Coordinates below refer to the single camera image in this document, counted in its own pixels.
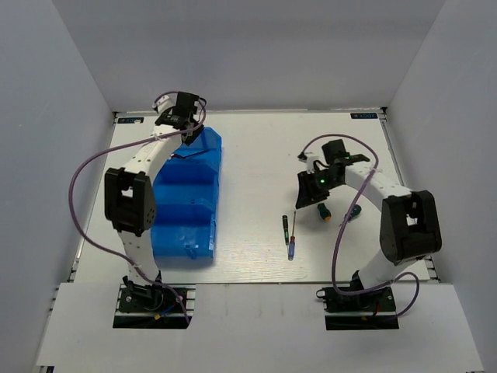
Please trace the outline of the black green precision screwdriver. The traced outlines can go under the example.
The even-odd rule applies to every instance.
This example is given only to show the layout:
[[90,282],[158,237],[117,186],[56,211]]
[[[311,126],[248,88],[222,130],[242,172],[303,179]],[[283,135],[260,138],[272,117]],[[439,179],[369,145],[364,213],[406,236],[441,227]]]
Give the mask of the black green precision screwdriver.
[[283,225],[285,245],[288,246],[290,243],[290,234],[289,234],[288,217],[285,214],[282,216],[282,225]]

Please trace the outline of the blue handle red screwdriver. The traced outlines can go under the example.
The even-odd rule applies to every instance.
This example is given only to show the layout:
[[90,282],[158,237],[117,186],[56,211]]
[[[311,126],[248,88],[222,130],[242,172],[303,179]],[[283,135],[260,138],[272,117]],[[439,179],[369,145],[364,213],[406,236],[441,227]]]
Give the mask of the blue handle red screwdriver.
[[292,218],[291,235],[290,235],[288,250],[287,250],[288,260],[294,259],[295,247],[296,247],[296,245],[295,245],[295,225],[296,225],[296,211],[294,211],[293,218]]

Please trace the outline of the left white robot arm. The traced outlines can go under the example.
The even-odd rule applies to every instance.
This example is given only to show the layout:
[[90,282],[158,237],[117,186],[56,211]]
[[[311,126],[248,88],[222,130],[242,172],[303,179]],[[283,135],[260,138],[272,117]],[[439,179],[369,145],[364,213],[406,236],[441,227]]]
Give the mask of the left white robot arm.
[[164,291],[158,285],[161,272],[151,248],[151,227],[157,216],[152,184],[171,155],[195,141],[203,130],[207,101],[193,93],[166,93],[156,99],[158,118],[147,142],[119,169],[109,168],[104,177],[104,213],[130,260],[123,279],[127,290],[148,310],[159,308]]

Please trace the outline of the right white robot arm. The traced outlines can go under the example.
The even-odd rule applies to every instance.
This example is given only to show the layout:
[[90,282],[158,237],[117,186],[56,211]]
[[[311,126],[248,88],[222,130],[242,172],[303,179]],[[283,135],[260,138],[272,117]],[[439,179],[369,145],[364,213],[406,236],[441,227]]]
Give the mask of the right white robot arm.
[[296,209],[321,203],[330,190],[348,186],[357,197],[365,197],[381,213],[379,244],[374,257],[358,270],[346,290],[362,310],[370,309],[379,299],[378,291],[403,278],[413,263],[437,253],[442,236],[436,202],[428,190],[413,191],[386,177],[379,169],[376,153],[370,157],[350,154],[341,134],[328,134],[322,146],[325,164],[302,150],[298,159],[306,169],[297,175]]

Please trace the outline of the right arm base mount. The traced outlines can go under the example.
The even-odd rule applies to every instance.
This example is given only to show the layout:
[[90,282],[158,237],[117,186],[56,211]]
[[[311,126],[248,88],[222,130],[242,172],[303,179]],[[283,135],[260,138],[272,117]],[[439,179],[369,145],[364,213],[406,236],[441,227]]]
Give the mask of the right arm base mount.
[[323,302],[328,331],[399,329],[397,308],[391,288],[364,295],[340,295],[333,287],[316,291]]

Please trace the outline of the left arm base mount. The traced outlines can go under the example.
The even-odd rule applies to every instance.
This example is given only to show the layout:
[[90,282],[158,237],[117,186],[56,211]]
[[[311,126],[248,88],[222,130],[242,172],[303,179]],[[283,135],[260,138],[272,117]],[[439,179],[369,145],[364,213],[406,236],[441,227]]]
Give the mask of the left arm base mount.
[[187,329],[193,318],[195,287],[174,287],[182,304],[167,289],[152,295],[120,286],[113,317],[114,329]]

